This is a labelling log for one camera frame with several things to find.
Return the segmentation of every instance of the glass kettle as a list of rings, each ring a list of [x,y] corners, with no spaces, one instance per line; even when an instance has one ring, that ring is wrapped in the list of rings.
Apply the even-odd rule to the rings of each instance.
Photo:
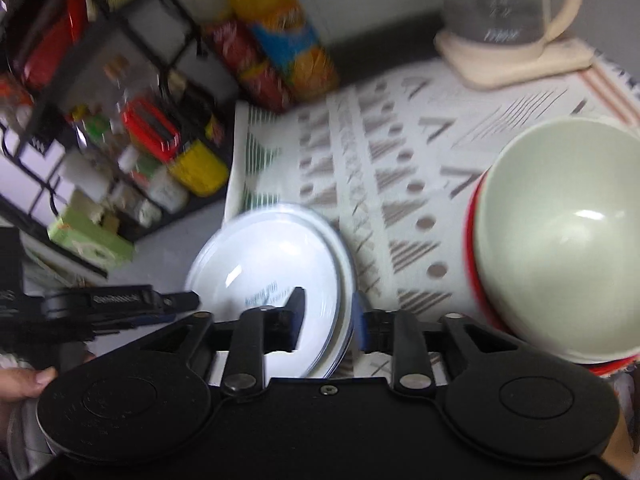
[[[485,46],[530,46],[539,56],[578,14],[582,0],[564,0],[550,18],[549,0],[444,0],[447,29],[462,40]]]

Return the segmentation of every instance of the spice rack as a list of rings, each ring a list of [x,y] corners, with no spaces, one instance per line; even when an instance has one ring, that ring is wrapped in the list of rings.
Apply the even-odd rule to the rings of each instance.
[[[158,0],[161,5],[171,14],[174,18],[178,18],[186,26],[184,33],[184,40],[182,44],[172,53],[170,56],[162,56],[155,51],[151,44],[148,44],[142,35],[140,35],[132,26],[129,21],[130,15],[137,9],[145,0],[134,0],[125,4],[123,7],[118,8],[115,11],[110,9],[109,4],[105,0],[94,0],[98,13],[98,19],[91,23],[87,30],[82,35],[82,38],[78,43],[73,45],[69,51],[64,55],[62,61],[59,63],[53,78],[49,84],[39,94],[35,95],[34,107],[31,113],[30,121],[25,127],[24,132],[20,135],[19,141],[15,149],[12,151],[7,147],[5,133],[6,129],[3,127],[0,130],[0,147],[2,154],[17,168],[19,168],[25,175],[31,180],[35,181],[40,186],[36,199],[28,207],[27,211],[21,211],[15,207],[11,202],[0,196],[0,214],[5,216],[14,225],[21,230],[27,232],[37,240],[49,247],[55,248],[59,253],[64,254],[67,258],[80,263],[97,274],[106,276],[105,272],[97,267],[92,266],[88,262],[79,258],[75,254],[57,246],[50,242],[47,236],[46,226],[41,224],[33,216],[36,204],[46,194],[49,195],[49,204],[55,215],[58,213],[58,206],[65,203],[63,197],[58,192],[58,187],[61,183],[61,177],[58,174],[58,170],[62,163],[62,157],[54,165],[49,174],[45,177],[39,176],[32,168],[22,160],[22,156],[27,149],[27,146],[31,146],[36,149],[40,154],[44,155],[49,147],[49,143],[43,142],[39,135],[43,130],[55,131],[55,139],[65,148],[65,150],[71,150],[78,146],[76,133],[74,129],[66,122],[62,111],[58,108],[58,102],[60,96],[65,95],[74,85],[76,78],[80,75],[87,63],[92,60],[95,53],[103,46],[105,42],[109,40],[114,34],[122,33],[127,40],[132,43],[137,51],[139,51],[148,62],[150,62],[159,73],[159,80],[161,86],[165,86],[169,72],[174,69],[177,63],[184,57],[184,54],[195,44],[196,52],[198,56],[216,57],[216,54],[209,51],[202,41],[200,26],[191,17],[188,11],[182,6],[178,0]],[[241,98],[248,99],[247,95],[241,91]],[[199,139],[204,143],[212,152],[214,152],[227,166],[230,167],[232,159],[232,146],[227,145],[222,148],[217,148],[212,145],[204,132],[194,124],[189,117],[185,116],[175,102],[168,100],[166,103],[170,108],[172,114],[180,121],[183,132],[186,132],[193,138]],[[226,138],[232,139],[233,137],[233,110],[232,104],[229,104],[222,108],[224,114],[224,120],[226,123]],[[123,180],[130,186],[134,187],[143,196],[149,199],[146,192],[140,189],[137,184],[132,180],[128,174],[124,174],[115,162],[108,159],[105,155],[100,155],[104,158],[104,162],[111,167],[114,176]],[[187,216],[199,209],[222,200],[226,195],[226,186],[206,198],[200,198],[197,196],[191,196],[187,205],[180,211],[170,214],[163,210],[162,219],[149,228],[143,228],[140,225],[134,224],[132,221],[127,221],[126,218],[121,218],[121,226],[118,234],[124,239],[131,242],[140,240],[141,238],[172,224],[173,222]]]

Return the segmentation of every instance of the yellow container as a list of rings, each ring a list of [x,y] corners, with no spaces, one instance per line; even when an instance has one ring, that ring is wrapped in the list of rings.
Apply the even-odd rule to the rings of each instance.
[[[225,163],[200,140],[187,144],[168,168],[176,180],[200,197],[214,194],[229,179]]]

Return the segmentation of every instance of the red bowl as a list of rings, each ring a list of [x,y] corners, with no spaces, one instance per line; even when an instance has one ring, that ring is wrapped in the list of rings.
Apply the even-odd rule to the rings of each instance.
[[[465,221],[465,239],[463,243],[463,251],[465,258],[466,273],[471,283],[476,301],[480,305],[482,313],[489,321],[489,324],[502,332],[514,335],[510,328],[500,318],[495,309],[491,306],[489,299],[487,298],[482,283],[480,281],[480,275],[478,274],[478,268],[476,266],[476,257],[474,254],[474,218],[476,212],[476,206],[478,204],[478,197],[480,195],[480,189],[484,182],[484,175],[478,182],[476,190],[474,191],[471,201],[469,202],[469,208],[466,212]],[[637,357],[628,357],[626,359],[620,359],[619,361],[612,361],[609,363],[602,363],[597,365],[584,365],[585,368],[598,376],[609,376],[615,372],[619,372],[636,361]]]

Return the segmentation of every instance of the black plastic part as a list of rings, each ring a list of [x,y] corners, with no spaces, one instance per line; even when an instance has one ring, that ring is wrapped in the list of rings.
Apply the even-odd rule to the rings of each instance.
[[[445,318],[443,324],[458,367],[444,409],[477,446],[524,462],[604,451],[619,411],[604,381],[469,319]]]
[[[283,308],[252,308],[240,316],[222,374],[222,390],[246,397],[264,389],[264,355],[293,352],[305,313],[305,290],[293,289]]]
[[[102,286],[67,289],[42,301],[47,320],[101,323],[137,316],[177,314],[196,310],[200,299],[195,292],[159,294],[151,285]]]
[[[319,394],[324,382],[274,379],[263,394],[224,400],[194,439],[155,462],[101,467],[63,456],[33,480],[246,480],[266,470],[308,480],[622,480],[596,457],[505,462],[467,445],[433,401],[398,396],[382,378],[332,381],[334,396]]]
[[[436,391],[424,335],[414,314],[404,310],[398,310],[394,316],[391,385],[396,392],[408,396],[429,397]]]
[[[144,462],[174,450],[209,416],[202,376],[210,370],[197,373],[190,365],[200,362],[210,323],[210,316],[194,314],[55,380],[38,400],[49,443],[107,463]]]
[[[24,250],[20,231],[15,228],[0,228],[0,316],[22,295],[22,258]]]
[[[358,348],[366,354],[391,354],[394,345],[394,313],[373,310],[366,295],[359,290],[351,298],[353,336]]]
[[[264,389],[264,312],[246,310],[231,338],[222,389],[230,396],[250,396]]]
[[[63,375],[41,396],[38,420],[68,456],[36,478],[245,479],[268,467],[322,480],[621,478],[596,458],[618,421],[611,389],[470,319],[381,318],[383,326],[392,319],[398,376],[428,376],[427,348],[445,363],[454,356],[452,381],[431,397],[407,395],[396,378],[391,388],[383,379],[331,381],[331,395],[321,391],[326,380],[272,379],[262,388],[262,358],[277,349],[270,335],[299,327],[300,304],[297,292],[292,311],[253,309],[218,326],[196,313]],[[379,321],[372,312],[364,319]],[[230,350],[223,387],[207,390],[200,377],[209,369],[200,366],[217,349]],[[375,438],[385,439],[384,452],[372,453]]]

